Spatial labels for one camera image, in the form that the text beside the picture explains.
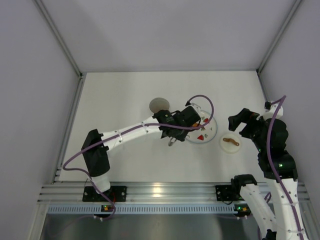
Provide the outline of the metal tongs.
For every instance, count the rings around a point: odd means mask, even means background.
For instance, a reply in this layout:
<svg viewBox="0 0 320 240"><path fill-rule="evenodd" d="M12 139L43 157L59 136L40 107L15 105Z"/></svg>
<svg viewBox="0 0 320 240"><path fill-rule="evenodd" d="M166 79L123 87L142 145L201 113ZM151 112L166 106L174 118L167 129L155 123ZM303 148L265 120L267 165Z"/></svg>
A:
<svg viewBox="0 0 320 240"><path fill-rule="evenodd" d="M168 146L169 146L169 147L173 146L173 144L174 144L176 141L177 141L177 139L174 138L174 137L172 137L172 138L169 140L169 142L168 142Z"/></svg>

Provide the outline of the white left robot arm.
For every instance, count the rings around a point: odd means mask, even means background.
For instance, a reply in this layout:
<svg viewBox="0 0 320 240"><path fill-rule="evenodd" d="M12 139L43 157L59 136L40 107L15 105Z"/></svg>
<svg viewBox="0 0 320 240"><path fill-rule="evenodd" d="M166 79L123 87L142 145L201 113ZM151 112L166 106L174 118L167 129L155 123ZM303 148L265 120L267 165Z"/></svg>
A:
<svg viewBox="0 0 320 240"><path fill-rule="evenodd" d="M127 144L169 138L183 142L201 121L200 107L188 105L182 111L160 110L146 120L120 130L100 133L91 130L82 145L81 154L97 193L111 189L108 177L109 158Z"/></svg>

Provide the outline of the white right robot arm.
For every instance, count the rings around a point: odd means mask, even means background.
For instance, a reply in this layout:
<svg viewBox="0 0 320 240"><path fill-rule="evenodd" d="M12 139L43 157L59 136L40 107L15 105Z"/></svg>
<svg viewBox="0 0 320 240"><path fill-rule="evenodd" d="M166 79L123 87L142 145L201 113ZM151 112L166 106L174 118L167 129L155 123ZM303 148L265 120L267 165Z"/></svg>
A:
<svg viewBox="0 0 320 240"><path fill-rule="evenodd" d="M298 171L294 158L286 150L289 136L286 124L243 108L228 118L228 129L235 131L244 123L240 136L257 148L258 165L269 187L273 207L261 195L251 174L236 175L231 187L237 198L249 207L265 240L306 240L298 199Z"/></svg>

